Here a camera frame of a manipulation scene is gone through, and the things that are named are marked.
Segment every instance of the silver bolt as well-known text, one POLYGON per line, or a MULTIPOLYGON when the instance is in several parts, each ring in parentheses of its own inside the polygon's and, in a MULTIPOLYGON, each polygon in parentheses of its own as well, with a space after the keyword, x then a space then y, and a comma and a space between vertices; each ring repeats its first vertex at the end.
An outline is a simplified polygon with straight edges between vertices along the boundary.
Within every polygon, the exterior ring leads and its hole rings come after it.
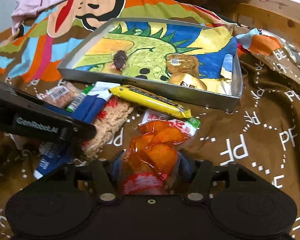
POLYGON ((147 201, 149 204, 155 204, 155 199, 148 199, 148 201, 147 201))
POLYGON ((113 201, 115 199, 115 195, 112 193, 103 193, 99 197, 102 201, 113 201))
POLYGON ((200 193, 193 192, 193 193, 188 194, 187 198, 191 201, 200 201, 203 199, 203 195, 200 193))

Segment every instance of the cartoon face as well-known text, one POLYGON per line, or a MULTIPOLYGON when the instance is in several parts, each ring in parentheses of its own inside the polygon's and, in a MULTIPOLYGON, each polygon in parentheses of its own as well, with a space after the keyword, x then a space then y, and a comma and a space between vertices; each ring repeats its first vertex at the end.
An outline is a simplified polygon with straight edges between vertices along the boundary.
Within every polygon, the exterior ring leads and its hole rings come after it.
POLYGON ((124 0, 67 0, 57 5, 57 10, 49 15, 47 32, 52 38, 67 33, 75 18, 91 31, 111 18, 118 17, 124 0))

